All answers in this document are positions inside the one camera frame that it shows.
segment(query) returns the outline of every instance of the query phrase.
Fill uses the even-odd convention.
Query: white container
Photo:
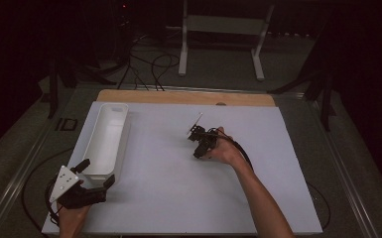
[[[103,185],[111,175],[119,181],[130,128],[127,115],[128,105],[124,103],[100,106],[83,157],[90,160],[90,165],[82,173],[92,184]]]

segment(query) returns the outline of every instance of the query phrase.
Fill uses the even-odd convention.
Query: white metal frame
[[[256,79],[263,81],[265,75],[259,59],[259,54],[267,35],[273,11],[274,5],[269,6],[267,15],[263,20],[188,15],[188,0],[184,0],[182,50],[179,63],[179,75],[185,76],[187,74],[188,31],[233,33],[259,36],[258,45],[256,48],[252,49],[251,54],[253,65],[255,67]]]

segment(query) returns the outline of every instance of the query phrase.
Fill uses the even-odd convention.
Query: dark background
[[[90,14],[93,13],[90,9],[95,2],[107,3],[82,1],[91,4],[88,5]],[[256,2],[245,1],[245,4]],[[64,7],[60,11],[53,11],[55,9],[50,3]],[[86,56],[79,57],[87,59],[83,63],[96,58],[108,58],[107,51],[110,49],[103,46],[107,44],[94,42],[87,35],[86,26],[78,12],[79,6],[78,0],[68,1],[67,4],[62,4],[62,1],[0,1],[0,138],[42,95],[37,82],[49,73],[47,30],[52,29],[50,26],[61,26],[59,32],[54,32],[55,36],[75,30],[70,41],[62,43],[73,57],[78,57],[75,47],[97,49],[84,52]],[[139,27],[161,40],[166,36],[166,25],[181,25],[181,1],[141,0],[128,6],[128,12],[122,14],[131,20],[132,27]],[[190,11],[246,17],[255,14],[236,9],[233,1],[221,1],[219,10],[209,6],[206,1],[195,0]],[[98,11],[104,11],[104,7],[98,9],[94,12],[97,19]],[[52,21],[55,14],[60,17],[59,22]],[[104,18],[100,21],[101,26],[104,26]],[[324,60],[327,67],[332,68],[333,89],[340,93],[382,173],[382,2],[336,7],[323,4],[322,1],[280,3],[277,4],[269,30],[273,37],[289,33],[317,38],[301,75],[317,68],[318,59]],[[108,39],[116,41],[116,36],[109,36]]]

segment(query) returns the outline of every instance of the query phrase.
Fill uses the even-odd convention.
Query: wire
[[[135,67],[131,66],[132,68],[132,72],[135,74],[135,78],[134,78],[134,81],[135,81],[135,89],[137,89],[138,87],[138,83],[136,81],[136,79],[138,78],[138,80],[145,86],[145,88],[147,88],[147,90],[149,91],[150,89],[147,87],[147,85],[145,84],[145,82],[141,79],[141,77],[139,77],[139,71],[138,69],[136,69]]]
[[[252,163],[250,162],[250,159],[249,159],[249,156],[247,155],[247,153],[243,150],[243,147],[241,147],[239,143],[234,141],[233,138],[227,136],[227,134],[225,134],[223,131],[220,131],[218,129],[215,129],[215,131],[223,134],[227,138],[227,140],[230,141],[237,148],[237,150],[240,151],[240,153],[243,155],[244,159],[246,160],[247,164],[249,164],[250,168],[253,171]]]
[[[54,176],[46,186],[46,191],[45,191],[45,204],[46,208],[48,209],[48,212],[51,216],[51,221],[55,225],[59,226],[59,217],[56,212],[52,209],[52,204],[49,202],[49,198],[51,197],[51,189],[55,185],[55,182],[57,181],[58,176]]]
[[[154,65],[154,66],[157,66],[157,67],[173,67],[173,66],[176,66],[176,65],[179,64],[179,57],[177,57],[177,56],[175,56],[175,55],[171,55],[171,54],[165,54],[165,55],[170,55],[170,56],[172,56],[173,58],[177,59],[178,61],[175,62],[175,63],[173,63],[173,64],[159,65],[159,64],[155,64],[155,63],[153,63],[153,62],[147,61],[147,60],[145,60],[145,59],[139,58],[139,57],[137,57],[137,56],[134,56],[134,55],[132,55],[132,54],[131,54],[131,58],[135,58],[136,60],[140,60],[140,61],[142,61],[142,62],[146,62],[146,63],[148,63],[148,64],[151,64],[151,65]]]
[[[56,212],[56,215],[58,215],[58,213],[62,210],[62,208],[64,208],[64,207],[61,205],[61,207]],[[56,226],[59,226],[59,222],[54,220],[52,217],[51,217],[51,222],[54,223]]]
[[[42,228],[40,227],[40,225],[36,222],[36,220],[33,218],[33,216],[31,215],[30,211],[28,210],[27,208],[27,205],[26,205],[26,199],[25,199],[25,191],[26,191],[26,187],[27,187],[27,183],[29,182],[31,176],[33,175],[33,173],[40,167],[42,166],[44,163],[48,162],[49,160],[57,157],[57,156],[60,156],[62,155],[63,153],[66,153],[68,151],[71,151],[73,150],[73,148],[69,148],[69,149],[66,149],[66,150],[63,150],[59,153],[56,153],[46,159],[44,159],[43,161],[41,161],[38,165],[36,165],[32,171],[29,173],[29,175],[27,176],[26,178],[26,181],[24,182],[23,184],[23,188],[21,189],[21,204],[23,205],[23,210],[24,212],[26,213],[27,217],[30,219],[30,221],[33,223],[33,225],[36,227],[36,229],[44,236],[44,237],[47,237],[49,238],[48,235],[46,234],[43,234],[42,233]]]
[[[131,68],[131,59],[130,59],[130,58],[128,58],[128,66],[126,67],[126,70],[125,70],[125,72],[123,73],[123,76],[122,76],[122,78],[120,79],[119,84],[117,85],[117,89],[118,89],[118,90],[119,90],[119,88],[120,88],[120,85],[122,85],[123,81],[125,80],[126,75],[128,74],[129,68]]]
[[[229,141],[234,141],[232,137],[227,136],[227,134],[225,134],[223,131],[218,130],[218,128],[211,128],[211,129],[209,129],[209,130],[215,130],[216,132],[220,132],[222,135],[224,135],[225,137],[227,137],[227,140],[229,140]]]
[[[326,208],[327,208],[327,220],[326,220],[326,223],[321,227],[322,230],[326,229],[327,226],[329,225],[329,222],[330,222],[330,206],[329,206],[329,203],[327,202],[326,198],[324,198],[324,195],[319,191],[319,189],[317,189],[315,186],[313,186],[310,182],[306,181],[306,183],[308,184],[308,186],[310,186],[311,188],[313,188],[319,195],[320,197],[323,199],[324,201],[324,204],[326,205]]]
[[[165,67],[165,69],[163,70],[162,73],[160,73],[159,76],[156,76],[156,74],[154,73],[154,67],[156,65],[156,61],[160,58],[163,58],[163,57],[169,57],[170,58],[170,62],[169,62],[169,65],[172,65],[172,55],[167,55],[167,54],[164,54],[164,55],[161,55],[157,58],[155,58],[153,60],[153,62],[151,63],[151,74],[153,75],[154,77],[154,80],[155,80],[155,85],[156,85],[156,89],[159,90],[158,88],[158,85],[160,85],[160,87],[162,88],[163,91],[165,91],[165,89],[163,88],[162,84],[160,83],[159,79],[160,77],[169,69],[168,67]]]

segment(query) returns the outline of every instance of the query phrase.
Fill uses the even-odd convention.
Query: white board
[[[89,140],[94,102],[69,161]],[[296,234],[321,233],[318,216],[278,107],[128,103],[131,129],[120,181],[91,207],[83,232],[95,234],[254,234],[234,170],[195,159],[187,129],[199,113],[205,129],[223,126],[248,154]],[[58,233],[47,219],[43,232]]]

